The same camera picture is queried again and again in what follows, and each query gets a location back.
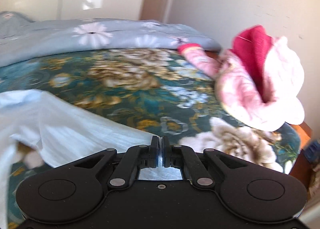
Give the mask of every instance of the bed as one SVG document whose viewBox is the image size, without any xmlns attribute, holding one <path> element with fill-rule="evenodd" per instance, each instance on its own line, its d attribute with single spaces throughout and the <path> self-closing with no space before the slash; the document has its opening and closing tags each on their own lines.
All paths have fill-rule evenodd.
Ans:
<svg viewBox="0 0 320 229">
<path fill-rule="evenodd" d="M 126 36 L 132 32 L 132 28 L 127 28 L 122 34 L 122 37 L 126 37 L 127 45 L 123 44 L 122 38 L 114 45 L 108 43 L 108 49 L 94 50 L 98 43 L 107 44 L 107 39 L 118 35 L 116 33 L 119 32 L 119 28 L 114 30 L 108 26 L 108 34 L 105 34 L 106 30 L 101 29 L 101 26 L 96 26 L 98 31 L 86 30 L 83 25 L 87 23 L 83 20 L 80 21 L 81 25 L 71 21 L 72 25 L 80 27 L 73 27 L 70 22 L 70 26 L 63 27 L 65 24 L 55 22 L 54 29 L 59 29 L 60 32 L 58 36 L 53 32 L 52 21 L 49 21 L 50 23 L 44 23 L 46 27 L 42 26 L 42 30 L 48 30 L 48 25 L 51 25 L 50 39 L 42 39 L 41 44 L 28 38 L 31 35 L 28 27 L 32 25 L 30 20 L 11 12 L 3 14 L 2 19 L 15 22 L 10 28 L 7 22 L 2 23 L 3 32 L 0 32 L 0 50 L 4 48 L 0 53 L 3 63 L 3 67 L 0 68 L 0 92 L 26 89 L 49 91 L 70 104 L 117 123 L 158 136 L 167 136 L 171 144 L 183 143 L 185 138 L 193 138 L 193 142 L 197 142 L 201 140 L 200 135 L 207 136 L 211 133 L 214 125 L 224 126 L 227 130 L 231 129 L 231 125 L 235 130 L 228 132 L 228 135 L 231 134 L 235 141 L 241 137 L 238 132 L 245 126 L 222 109 L 215 97 L 214 81 L 174 50 L 180 42 L 187 42 L 187 39 L 202 44 L 204 48 L 219 50 L 219 46 L 213 44 L 212 39 L 191 28 L 182 25 L 163 26 L 157 22 L 139 22 L 138 29 L 143 30 L 143 34 L 138 36 L 140 39 L 135 39 L 135 48 L 132 48 L 133 45 Z M 111 22 L 113 25 L 121 24 L 119 20 L 104 20 L 104 23 Z M 24 25 L 27 25 L 28 29 L 20 30 L 19 27 Z M 40 37 L 39 26 L 40 24 L 36 23 L 33 29 L 37 37 Z M 99 40 L 90 40 L 91 34 L 99 32 L 102 33 Z M 158 44 L 154 34 L 166 37 L 167 45 L 164 46 L 162 42 Z M 66 43 L 53 49 L 52 46 L 50 49 L 46 47 L 49 43 L 61 43 L 63 35 L 70 39 L 78 39 L 79 44 L 73 45 L 72 49 Z M 30 48 L 30 53 L 6 44 L 19 39 L 22 40 L 22 44 L 19 43 L 17 46 L 26 47 L 25 42 L 28 42 L 27 48 Z M 300 139 L 288 124 L 284 124 L 273 133 L 245 128 L 251 136 L 257 140 L 264 140 L 271 146 L 276 155 L 276 162 L 283 171 L 288 163 L 295 161 Z M 244 151 L 240 148 L 239 145 L 229 145 L 226 152 L 241 157 Z M 28 176 L 50 168 L 45 164 L 29 170 L 23 162 L 13 164 L 8 193 L 10 229 L 23 221 L 15 203 L 17 186 Z"/>
</svg>

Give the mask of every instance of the floral bedsheet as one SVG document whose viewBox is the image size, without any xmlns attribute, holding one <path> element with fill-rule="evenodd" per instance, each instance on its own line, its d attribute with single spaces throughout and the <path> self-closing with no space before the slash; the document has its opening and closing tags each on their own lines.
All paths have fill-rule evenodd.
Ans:
<svg viewBox="0 0 320 229">
<path fill-rule="evenodd" d="M 276 162 L 283 169 L 296 159 L 299 151 L 300 139 L 288 124 L 274 133 L 263 133 L 228 115 L 216 100 L 214 82 L 172 50 L 84 51 L 0 68 L 0 92 L 17 89 L 49 91 L 115 122 L 168 136 L 171 144 L 183 142 L 186 137 L 201 143 L 213 132 L 219 141 L 230 138 L 232 143 L 224 148 L 227 153 L 244 157 L 247 152 L 243 145 L 248 140 L 243 136 L 250 134 L 256 143 L 264 142 L 264 150 L 270 147 L 267 150 L 275 153 Z M 214 130 L 215 126 L 223 129 Z M 268 154 L 263 153 L 251 157 L 261 159 Z M 17 186 L 26 177 L 48 168 L 44 165 L 28 170 L 23 163 L 12 167 L 9 228 L 22 222 L 15 203 Z"/>
</svg>

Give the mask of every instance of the screw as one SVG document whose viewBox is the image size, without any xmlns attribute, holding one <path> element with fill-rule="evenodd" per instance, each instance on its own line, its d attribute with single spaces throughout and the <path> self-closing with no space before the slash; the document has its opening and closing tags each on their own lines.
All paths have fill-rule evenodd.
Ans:
<svg viewBox="0 0 320 229">
<path fill-rule="evenodd" d="M 163 184 L 158 185 L 158 189 L 165 189 L 165 188 L 166 188 L 166 185 L 163 185 Z"/>
<path fill-rule="evenodd" d="M 213 183 L 213 180 L 208 177 L 202 177 L 197 180 L 197 183 L 201 186 L 210 186 Z"/>
<path fill-rule="evenodd" d="M 123 186 L 125 184 L 125 180 L 122 178 L 113 178 L 109 183 L 112 186 Z"/>
</svg>

